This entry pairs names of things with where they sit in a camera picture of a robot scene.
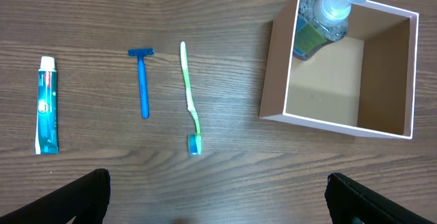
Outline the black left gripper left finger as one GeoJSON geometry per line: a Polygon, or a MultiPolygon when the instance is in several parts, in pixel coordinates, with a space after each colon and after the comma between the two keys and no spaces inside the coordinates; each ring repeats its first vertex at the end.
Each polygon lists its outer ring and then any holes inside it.
{"type": "Polygon", "coordinates": [[[89,174],[1,217],[2,223],[99,223],[107,213],[111,178],[106,169],[89,174]]]}

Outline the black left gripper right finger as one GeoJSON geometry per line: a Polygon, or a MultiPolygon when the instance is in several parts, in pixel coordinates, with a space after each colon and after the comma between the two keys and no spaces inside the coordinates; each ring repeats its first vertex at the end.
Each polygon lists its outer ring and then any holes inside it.
{"type": "Polygon", "coordinates": [[[328,176],[324,197],[333,224],[432,224],[342,173],[328,176]]]}

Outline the teal toothpaste tube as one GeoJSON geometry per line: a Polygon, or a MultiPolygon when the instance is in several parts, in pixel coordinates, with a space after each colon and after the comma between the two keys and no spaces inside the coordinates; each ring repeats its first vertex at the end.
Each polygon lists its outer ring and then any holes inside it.
{"type": "Polygon", "coordinates": [[[57,71],[55,59],[42,56],[38,70],[35,154],[58,154],[57,71]]]}

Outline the green white toothbrush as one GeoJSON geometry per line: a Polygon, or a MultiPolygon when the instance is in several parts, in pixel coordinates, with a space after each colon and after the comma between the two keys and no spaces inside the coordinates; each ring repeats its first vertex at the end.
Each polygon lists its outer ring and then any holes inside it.
{"type": "Polygon", "coordinates": [[[203,151],[201,126],[193,101],[190,75],[188,71],[188,56],[186,51],[186,43],[184,41],[180,43],[180,61],[181,61],[181,68],[182,68],[182,76],[184,78],[184,84],[186,88],[187,110],[191,114],[195,124],[195,133],[188,136],[188,152],[191,155],[201,155],[203,151]]]}

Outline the blue disposable razor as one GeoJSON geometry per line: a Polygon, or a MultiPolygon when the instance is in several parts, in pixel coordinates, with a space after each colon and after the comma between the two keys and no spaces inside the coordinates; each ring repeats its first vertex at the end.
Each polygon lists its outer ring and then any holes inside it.
{"type": "Polygon", "coordinates": [[[153,55],[154,49],[152,48],[138,48],[128,50],[129,57],[137,58],[137,70],[139,80],[139,96],[141,104],[141,116],[143,119],[147,119],[150,116],[149,98],[147,92],[147,73],[145,68],[145,57],[153,55]]]}

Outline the clear soap pump bottle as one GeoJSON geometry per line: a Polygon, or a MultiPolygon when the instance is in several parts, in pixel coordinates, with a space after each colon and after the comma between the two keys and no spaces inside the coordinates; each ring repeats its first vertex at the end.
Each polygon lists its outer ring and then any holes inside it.
{"type": "Polygon", "coordinates": [[[293,56],[308,60],[327,44],[342,40],[348,32],[352,5],[364,2],[366,0],[300,0],[293,56]]]}

